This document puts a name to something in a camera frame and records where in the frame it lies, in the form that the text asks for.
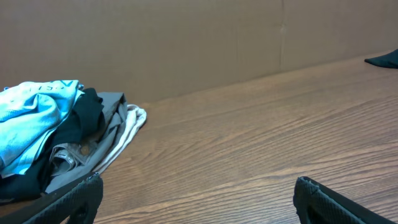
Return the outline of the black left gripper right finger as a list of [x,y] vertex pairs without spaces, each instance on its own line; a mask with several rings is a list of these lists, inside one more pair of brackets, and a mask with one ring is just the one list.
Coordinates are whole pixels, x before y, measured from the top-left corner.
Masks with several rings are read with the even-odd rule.
[[293,204],[301,224],[394,224],[306,176],[296,180]]

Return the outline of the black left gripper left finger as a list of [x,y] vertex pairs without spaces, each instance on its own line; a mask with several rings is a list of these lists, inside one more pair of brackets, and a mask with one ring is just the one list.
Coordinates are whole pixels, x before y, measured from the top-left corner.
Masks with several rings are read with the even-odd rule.
[[103,180],[91,172],[47,194],[16,212],[1,217],[1,224],[94,222],[103,199]]

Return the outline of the black t-shirt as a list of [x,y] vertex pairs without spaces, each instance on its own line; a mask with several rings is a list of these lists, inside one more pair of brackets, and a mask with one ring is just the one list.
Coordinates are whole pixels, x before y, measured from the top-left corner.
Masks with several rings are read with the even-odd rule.
[[398,69],[398,50],[382,56],[366,58],[364,61],[377,67]]

